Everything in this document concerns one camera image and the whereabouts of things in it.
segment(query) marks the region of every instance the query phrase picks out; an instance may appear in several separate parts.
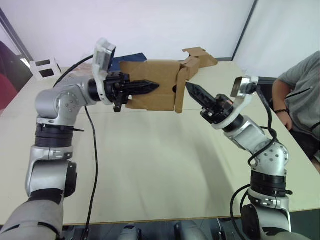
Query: brown cardboard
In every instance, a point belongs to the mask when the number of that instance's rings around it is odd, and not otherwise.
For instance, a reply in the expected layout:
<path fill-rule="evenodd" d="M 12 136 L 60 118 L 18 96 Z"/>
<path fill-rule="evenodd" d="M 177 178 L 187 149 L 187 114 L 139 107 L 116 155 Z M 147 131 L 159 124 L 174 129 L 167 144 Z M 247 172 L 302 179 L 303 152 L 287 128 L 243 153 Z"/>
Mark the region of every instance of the brown cardboard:
<path fill-rule="evenodd" d="M 186 81 L 189 81 L 199 68 L 214 66 L 218 61 L 201 47 L 184 49 L 189 57 L 183 61 L 147 60 L 145 62 L 120 62 L 123 73 L 130 75 L 130 81 L 149 80 L 159 87 L 151 93 L 134 95 L 128 101 L 129 109 L 149 111 L 175 111 L 182 113 Z"/>
<path fill-rule="evenodd" d="M 149 94 L 132 96 L 132 100 L 128 101 L 126 107 L 151 111 L 173 111 L 176 99 L 173 88 L 177 85 L 180 66 L 178 61 L 172 60 L 120 62 L 121 71 L 130 75 L 130 81 L 149 80 L 160 85 Z"/>
<path fill-rule="evenodd" d="M 186 48 L 182 50 L 183 52 L 188 52 L 190 57 L 194 57 L 200 60 L 199 68 L 205 68 L 210 66 L 215 66 L 218 64 L 217 59 L 211 56 L 206 50 L 201 47 Z"/>
<path fill-rule="evenodd" d="M 200 59 L 193 56 L 189 56 L 186 60 L 181 61 L 181 64 L 187 70 L 186 79 L 189 81 L 193 78 L 194 75 L 197 74 L 200 67 Z"/>

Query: white table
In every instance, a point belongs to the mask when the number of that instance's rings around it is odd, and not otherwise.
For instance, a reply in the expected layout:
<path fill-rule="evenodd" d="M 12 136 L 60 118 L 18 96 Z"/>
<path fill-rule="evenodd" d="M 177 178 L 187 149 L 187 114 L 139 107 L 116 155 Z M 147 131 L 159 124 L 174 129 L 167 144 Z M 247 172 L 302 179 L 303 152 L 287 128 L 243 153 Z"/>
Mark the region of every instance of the white table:
<path fill-rule="evenodd" d="M 233 62 L 202 68 L 191 80 L 215 96 L 230 95 L 242 75 Z M 0 117 L 0 224 L 27 200 L 25 176 L 35 141 L 35 97 L 53 81 L 32 78 Z M 250 182 L 248 152 L 237 148 L 200 116 L 201 107 L 185 93 L 183 113 L 123 108 L 98 103 L 89 107 L 97 132 L 99 178 L 91 223 L 227 217 L 232 194 Z M 242 112 L 258 125 L 267 124 L 259 98 Z M 84 224 L 94 182 L 91 126 L 84 111 L 75 127 L 73 161 L 76 192 L 64 201 L 64 224 Z M 272 127 L 290 152 L 287 189 L 290 210 L 320 208 L 320 175 L 286 128 L 273 115 Z M 240 197 L 234 211 L 239 215 Z"/>

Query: gray t-shirt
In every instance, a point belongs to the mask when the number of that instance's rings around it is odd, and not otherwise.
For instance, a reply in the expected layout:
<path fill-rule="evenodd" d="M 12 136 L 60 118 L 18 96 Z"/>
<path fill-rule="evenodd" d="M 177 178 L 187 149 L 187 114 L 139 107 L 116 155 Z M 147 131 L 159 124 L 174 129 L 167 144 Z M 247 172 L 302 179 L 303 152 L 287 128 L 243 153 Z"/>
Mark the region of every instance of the gray t-shirt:
<path fill-rule="evenodd" d="M 320 51 L 283 73 L 279 79 L 293 88 L 285 98 L 292 129 L 320 140 Z"/>

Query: black cable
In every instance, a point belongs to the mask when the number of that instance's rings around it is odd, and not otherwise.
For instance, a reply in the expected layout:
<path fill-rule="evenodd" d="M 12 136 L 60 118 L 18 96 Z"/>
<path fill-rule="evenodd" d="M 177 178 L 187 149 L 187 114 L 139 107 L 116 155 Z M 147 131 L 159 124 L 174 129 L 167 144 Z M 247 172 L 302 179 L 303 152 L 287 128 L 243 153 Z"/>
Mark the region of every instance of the black cable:
<path fill-rule="evenodd" d="M 259 156 L 260 154 L 262 154 L 265 150 L 267 150 L 269 147 L 271 147 L 272 144 L 274 144 L 274 142 L 277 141 L 277 132 L 271 128 L 272 125 L 272 114 L 271 114 L 271 110 L 270 110 L 270 106 L 268 104 L 268 101 L 266 100 L 263 92 L 261 91 L 260 86 L 258 85 L 256 87 L 256 93 L 258 94 L 264 108 L 266 109 L 267 115 L 268 115 L 268 125 L 267 128 L 262 127 L 263 129 L 268 129 L 270 135 L 272 136 L 272 140 L 262 149 L 260 149 L 259 151 L 257 151 L 255 154 L 253 154 L 249 159 L 248 159 L 248 164 L 251 167 L 251 161 L 253 159 L 255 159 L 257 156 Z"/>
<path fill-rule="evenodd" d="M 244 193 L 244 195 L 243 195 L 243 197 L 242 197 L 242 199 L 241 199 L 241 202 L 240 202 L 240 213 L 241 213 L 241 211 L 242 211 L 242 207 L 243 207 L 243 205 L 244 205 L 244 202 L 245 202 L 245 199 L 246 199 L 247 196 L 248 196 L 248 190 L 245 191 L 245 193 Z"/>
<path fill-rule="evenodd" d="M 89 122 L 91 124 L 92 132 L 93 132 L 94 155 L 95 155 L 95 178 L 94 178 L 93 190 L 92 190 L 91 199 L 90 199 L 88 216 L 86 218 L 86 224 L 85 224 L 84 231 L 83 231 L 83 233 L 81 235 L 81 240 L 88 239 L 91 211 L 92 211 L 92 206 L 93 206 L 93 203 L 94 203 L 94 198 L 95 198 L 95 193 L 96 193 L 96 188 L 97 188 L 97 182 L 98 182 L 98 151 L 97 151 L 96 130 L 95 130 L 94 123 L 92 122 L 92 119 L 90 117 L 90 114 L 88 112 L 87 107 L 85 106 L 84 109 L 85 109 L 85 113 L 86 113 L 86 115 L 87 115 L 87 117 L 89 119 Z"/>
<path fill-rule="evenodd" d="M 61 77 L 59 77 L 59 79 L 56 81 L 56 83 L 53 85 L 53 87 L 55 87 L 58 83 L 60 83 L 62 81 L 62 79 L 64 79 L 65 76 L 67 76 L 70 72 L 75 70 L 80 64 L 83 64 L 84 62 L 88 61 L 89 59 L 92 59 L 93 57 L 94 57 L 93 55 L 88 56 L 85 59 L 82 59 L 81 61 L 77 62 L 72 67 L 70 67 L 64 74 L 61 75 Z"/>
<path fill-rule="evenodd" d="M 236 196 L 238 195 L 238 193 L 240 193 L 242 190 L 246 189 L 246 188 L 249 188 L 250 187 L 250 184 L 247 184 L 241 188 L 239 188 L 233 195 L 232 195 L 232 198 L 231 198 L 231 202 L 230 202 L 230 216 L 231 216 L 231 221 L 232 221 L 232 224 L 235 228 L 235 231 L 237 232 L 237 234 L 239 235 L 239 237 L 242 239 L 242 240 L 246 240 L 246 238 L 242 235 L 242 233 L 240 232 L 237 224 L 236 224 L 236 221 L 235 221 L 235 216 L 234 216 L 234 201 L 236 199 Z"/>

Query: white box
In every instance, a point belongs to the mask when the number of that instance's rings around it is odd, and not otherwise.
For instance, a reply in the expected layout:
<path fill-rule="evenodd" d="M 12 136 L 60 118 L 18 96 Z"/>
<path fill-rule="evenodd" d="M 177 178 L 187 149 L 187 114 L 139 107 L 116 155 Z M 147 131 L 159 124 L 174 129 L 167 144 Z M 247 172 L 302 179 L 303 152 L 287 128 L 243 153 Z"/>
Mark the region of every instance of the white box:
<path fill-rule="evenodd" d="M 55 58 L 42 61 L 31 61 L 30 71 L 38 81 L 46 79 L 58 79 L 62 73 Z"/>

